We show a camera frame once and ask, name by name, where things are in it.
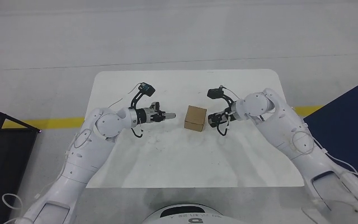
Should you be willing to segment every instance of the black cable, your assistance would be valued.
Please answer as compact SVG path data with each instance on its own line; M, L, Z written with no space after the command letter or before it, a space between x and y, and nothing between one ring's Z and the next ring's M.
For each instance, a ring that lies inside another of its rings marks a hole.
M134 131L133 128L131 128L131 130L132 130L134 136L136 136L137 138L141 138L141 137L143 136L143 133L139 136L139 135L137 135L137 134L135 133L135 131Z
M218 122L218 125L216 126L216 129L218 130L218 132L219 132L219 134L221 134L222 136L226 136L226 134L228 133L228 129L227 128L225 128L225 132L224 133L222 133L221 131L220 131L220 129L219 129L219 125L221 125L221 124L224 124L224 123L226 123L226 122Z

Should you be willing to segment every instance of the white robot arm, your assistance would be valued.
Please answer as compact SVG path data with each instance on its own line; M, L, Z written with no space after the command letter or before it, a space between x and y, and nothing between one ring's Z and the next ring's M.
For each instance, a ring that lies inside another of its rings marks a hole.
M222 98L229 104L224 111L208 116L210 126L216 127L224 136L227 128L222 133L219 129L221 124L252 120L267 141L297 167L308 194L324 217L332 223L357 223L356 174L334 163L327 151L317 146L302 118L270 88L237 101L224 95L223 88L220 86L208 91L208 97Z
M73 223L79 197L89 180L106 162L122 130L175 118L174 113L160 111L158 102L152 103L149 108L135 108L143 95L151 96L154 91L152 86L141 83L130 108L117 112L109 108L91 111L67 151L60 177L16 223L28 224L29 219L35 224Z

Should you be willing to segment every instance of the white cable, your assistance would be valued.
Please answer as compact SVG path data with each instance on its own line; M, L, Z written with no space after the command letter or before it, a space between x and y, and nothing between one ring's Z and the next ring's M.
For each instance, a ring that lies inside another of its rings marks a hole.
M135 85L134 88L127 93L127 95L130 94L131 92L133 92L133 90L134 90L138 85L140 85L140 84L142 84L142 83L139 82L137 85ZM110 108L111 106L115 105L115 104L118 103L119 101L123 100L123 98L124 98L124 97L122 97L122 98L121 98L120 100L118 100L118 101L115 101L115 102L114 102L113 104L111 104L108 108Z
M71 147L72 147L72 145L73 145L73 143L74 143L74 141L75 141L76 139L77 139L77 134L75 134L75 136L73 137L73 139L72 139L70 145L68 146L68 148L67 148L67 150L66 150L66 152L65 152L65 161L63 162L63 165L62 165L62 168L61 168L61 171L60 171L59 175L57 176L57 178L56 178L54 181L52 181L51 183L46 184L46 185L40 190L40 192L35 195L35 199L36 199L36 200L41 196L41 193L42 193L48 186L50 186L51 184L53 184L54 182L56 182L56 181L57 181L58 179L60 179L60 177L62 176L62 174L63 174L63 172L64 172L64 170L65 170L65 166L66 166L67 159L68 159L68 153L69 153L69 151L70 151L70 149L71 149ZM20 202L20 207L13 207L13 206L9 205L9 204L6 202L6 200L5 200L5 196L7 196L7 195L10 195L10 196L13 196L13 197L17 198L18 201ZM2 195L2 202L3 202L6 206L8 206L9 208L15 209L15 210L20 210L20 214L22 213L23 203L22 203L21 198L20 198L18 195L16 195L16 194L10 194L10 193L3 194L3 195ZM13 219L11 219L11 220L9 220L9 221L7 221L7 222L4 222L3 224L7 224L7 223L10 223L10 222L15 221L15 220L27 220L27 221L29 221L29 222L31 222L31 223L34 223L34 222L33 222L31 219L29 219L29 218L17 217L17 218L13 218Z
M60 179L60 177L62 176L63 172L65 171L65 167L66 167L66 163L67 163L67 159L68 159L68 153L69 153L69 151L71 150L71 147L72 147L72 145L74 145L74 142L77 140L77 138L78 138L78 133L76 133L76 134L74 135L74 137L73 137L71 143L69 144L69 146L68 146L68 148L67 148L67 150L66 150L66 152L65 152L65 160L64 160L64 162L63 162L63 164L62 164L60 173L58 174L58 176L56 177L56 179L55 179L54 181L52 181L51 183L46 184L46 185L40 190L40 192L35 195L35 199L38 199L38 198L41 196L42 192L43 192L48 186L50 186L51 184L54 184L56 181L58 181L58 179Z
M341 162L341 163L343 163L343 164L346 164L347 166L349 166L350 168L352 168L352 170L354 171L354 173L355 173L356 175L358 175L357 170L356 170L352 165L350 165L348 162L344 162L344 161L342 161L342 160L339 160L339 159L337 159L337 158L331 156L328 152L326 152L326 155L329 156L330 158L332 158L332 159L338 161L338 162Z
M317 198L317 199L313 199L312 200L313 202L323 202L323 203L325 203L325 202L336 202L336 203L343 203L343 204L346 204L346 205L348 205L348 206L350 206L350 207L352 207L352 209L353 209L353 212L355 212L356 213L356 211L357 211L357 208L353 205L353 204L351 204L351 203L349 203L349 202L344 202L344 201L342 201L342 200L330 200L330 199L324 199L324 198ZM309 214L307 214L307 212L303 209L304 207L301 207L301 211L312 221L312 222L314 222L315 224L319 224L316 220L314 220Z
M234 113L235 113L235 112L230 112L230 113L225 112L225 115L228 116L228 124L226 125L226 129L227 129L227 130L230 129L230 127L229 127L229 124L230 124L230 116L233 115Z
M231 90L229 90L232 94L234 94L234 96L236 96L239 100L240 100L240 97L238 97L233 91L231 91Z
M303 207L301 207L301 211L315 224L319 224L316 220L314 220L309 214L307 214L307 212L305 212L305 210L303 210Z
M307 135L309 135L309 136L311 137L311 139L312 139L312 148L311 148L310 150L308 150L307 152L302 152L300 149L298 149L297 145L295 144L295 141L293 141L293 139L294 139L294 137L295 137L295 135L296 135L297 133L305 133L305 134L307 134ZM311 154L311 153L313 152L313 150L314 150L314 138L313 138L313 136L312 136L310 133L305 132L305 131L303 131L303 130L298 130L298 131L296 131L296 132L292 135L292 144L293 144L293 146L295 147L295 149L296 149L298 152L300 152L301 154L304 154L304 155Z
M12 221L15 221L15 220L27 220L27 221L29 221L31 224L34 224L34 222L33 222L31 219L26 218L26 217L13 218L13 219L11 219L11 220L9 220L9 221L4 222L3 224L8 224L8 223L10 223L10 222L12 222Z
M6 200L5 200L5 196L7 196L7 195L13 196L13 197L17 198L18 201L20 202L20 207L13 207L13 206L9 205L9 204L6 202ZM3 195L2 195L2 202L3 202L6 206L8 206L9 208L15 209L15 210L20 210L20 214L22 213L23 203L22 203L21 198L20 198L18 195L10 194L10 193L3 194ZM26 218L26 217L13 218L13 219L11 219L11 220L9 220L9 221L4 222L3 224L8 224L8 223L10 223L10 222L12 222L12 221L15 221L15 220L27 220L27 221L31 222L32 224L34 224L34 222L33 222L31 219Z
M9 205L9 204L6 202L6 200L5 200L5 196L7 196L7 195L14 196L15 198L17 198L17 199L19 200L19 202L20 202L20 207L13 207L13 206ZM11 209L14 209L14 210L21 210L21 209L22 209L22 200L21 200L21 198L20 198L19 196L15 195L15 194L10 194L10 193L3 194L3 195L2 195L2 202L3 202L6 206L8 206L9 208L11 208Z
M319 142L317 139L315 139L313 136L312 136L312 138L314 139L314 141L317 143L317 145L322 149L322 151L323 151L327 156L329 156L330 158L332 158L332 159L334 159L334 160L336 160L336 161L338 161L338 162L341 162L341 163L343 163L343 164L346 164L347 166L349 166L349 167L353 170L353 171L344 171L343 173L341 173L340 176L342 176L342 175L345 174L345 173L351 173L351 174L355 174L355 175L358 176L357 170L356 170L352 165L350 165L348 162L344 162L344 161L342 161L342 160L339 160L339 159L333 157L331 154L328 153L328 151L320 144L320 142Z

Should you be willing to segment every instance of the black panel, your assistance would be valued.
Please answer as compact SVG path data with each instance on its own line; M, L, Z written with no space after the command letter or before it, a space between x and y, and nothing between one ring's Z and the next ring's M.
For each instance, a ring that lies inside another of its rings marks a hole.
M161 218L165 216L171 216L173 214L184 214L184 213L205 213L205 211L197 206L178 206L178 207L168 208L164 210L161 214Z
M317 110L304 121L312 135L335 158L358 169L358 86ZM335 163L352 170L347 165Z
M0 196L17 194L37 132L29 129L0 129ZM13 205L15 198L6 197ZM11 209L0 202L0 223L9 219Z

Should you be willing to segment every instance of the table top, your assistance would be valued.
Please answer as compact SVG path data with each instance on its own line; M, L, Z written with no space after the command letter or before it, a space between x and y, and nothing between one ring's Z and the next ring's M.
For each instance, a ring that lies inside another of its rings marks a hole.
M189 105L207 108L207 115L227 107L224 100L206 96L224 85L239 97L270 87L284 93L278 75L269 69L197 71L110 71L94 81L86 115L94 108L128 107L139 82L152 85L152 97L143 96L137 108L159 101L161 110L175 119L143 124L143 137L124 130L103 167L88 188L209 188L237 186L302 186L298 170L270 145L250 120L230 123L222 137L207 121L202 132L184 129Z

